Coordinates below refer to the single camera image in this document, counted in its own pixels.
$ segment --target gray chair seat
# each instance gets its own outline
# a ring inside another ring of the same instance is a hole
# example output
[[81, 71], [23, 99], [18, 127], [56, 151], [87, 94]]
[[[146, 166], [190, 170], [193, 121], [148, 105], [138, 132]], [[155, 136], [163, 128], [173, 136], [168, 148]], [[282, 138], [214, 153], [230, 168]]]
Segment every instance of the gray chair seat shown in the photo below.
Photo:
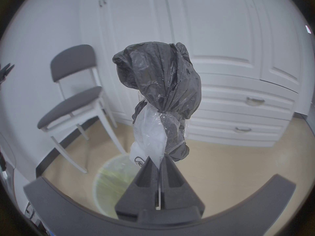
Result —
[[93, 87], [64, 100], [52, 110], [50, 110], [42, 119], [40, 119], [37, 124], [37, 128], [41, 129], [58, 118], [68, 115], [71, 112], [88, 105], [93, 100], [98, 98], [101, 91], [102, 87]]

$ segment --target chair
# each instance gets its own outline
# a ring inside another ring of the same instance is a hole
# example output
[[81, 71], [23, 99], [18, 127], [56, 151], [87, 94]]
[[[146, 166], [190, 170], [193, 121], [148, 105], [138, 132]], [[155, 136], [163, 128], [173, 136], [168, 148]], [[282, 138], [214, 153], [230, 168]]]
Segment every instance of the chair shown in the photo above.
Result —
[[[118, 141], [115, 133], [113, 132], [110, 124], [108, 123], [103, 111], [104, 109], [106, 114], [111, 119], [114, 127], [116, 128], [117, 125], [112, 115], [112, 112], [109, 109], [109, 105], [107, 101], [103, 99], [104, 93], [97, 73], [94, 49], [90, 45], [78, 45], [66, 49], [53, 58], [50, 64], [50, 69], [52, 79], [55, 83], [57, 83], [63, 101], [55, 106], [52, 110], [50, 110], [45, 116], [43, 116], [43, 118], [38, 122], [37, 128], [41, 129], [42, 131], [47, 133], [49, 137], [51, 137], [55, 148], [60, 152], [60, 154], [63, 155], [80, 171], [82, 171], [83, 173], [87, 173], [87, 169], [82, 168], [70, 158], [67, 151], [57, 142], [54, 135], [69, 127], [77, 126], [78, 130], [81, 132], [84, 138], [88, 140], [89, 138], [87, 137], [79, 123], [89, 120], [95, 116], [98, 116], [99, 120], [106, 129], [110, 138], [117, 146], [118, 150], [123, 154], [126, 153], [124, 148]], [[92, 69], [96, 86], [65, 99], [65, 96], [60, 86], [60, 80], [73, 73], [77, 73], [85, 69]], [[88, 105], [91, 106], [91, 108], [77, 115], [73, 114], [73, 111]], [[65, 115], [69, 115], [70, 117], [48, 128], [49, 124]]]

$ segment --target printed logo on bag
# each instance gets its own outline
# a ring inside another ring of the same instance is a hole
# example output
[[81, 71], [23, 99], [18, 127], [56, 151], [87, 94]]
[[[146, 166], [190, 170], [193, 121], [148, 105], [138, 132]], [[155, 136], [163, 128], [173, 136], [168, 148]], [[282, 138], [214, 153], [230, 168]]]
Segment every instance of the printed logo on bag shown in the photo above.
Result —
[[142, 167], [142, 165], [144, 164], [144, 160], [141, 157], [137, 156], [135, 158], [135, 163], [139, 165], [140, 167]]

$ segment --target cabinet door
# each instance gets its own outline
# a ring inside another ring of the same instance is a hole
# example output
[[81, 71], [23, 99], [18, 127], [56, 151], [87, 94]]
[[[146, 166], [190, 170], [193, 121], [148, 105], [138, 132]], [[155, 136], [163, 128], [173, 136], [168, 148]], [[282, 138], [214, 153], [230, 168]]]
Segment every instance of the cabinet door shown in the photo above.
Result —
[[129, 119], [138, 104], [138, 91], [119, 81], [112, 57], [128, 45], [146, 42], [171, 42], [171, 29], [165, 0], [100, 0], [101, 38], [109, 73], [103, 80], [113, 86], [113, 115]]
[[195, 70], [259, 79], [262, 40], [253, 0], [167, 0], [173, 42]]
[[291, 0], [255, 0], [262, 24], [261, 80], [299, 92], [302, 77], [300, 34], [305, 23]]

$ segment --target drawer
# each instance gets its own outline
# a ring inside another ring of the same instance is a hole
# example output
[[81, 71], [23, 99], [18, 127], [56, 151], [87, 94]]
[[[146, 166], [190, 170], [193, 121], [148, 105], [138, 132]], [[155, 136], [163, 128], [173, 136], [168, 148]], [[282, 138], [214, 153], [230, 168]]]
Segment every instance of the drawer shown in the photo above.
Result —
[[201, 74], [202, 100], [198, 109], [290, 120], [298, 94], [250, 78]]
[[199, 109], [191, 117], [188, 138], [244, 146], [272, 146], [281, 138], [289, 122]]

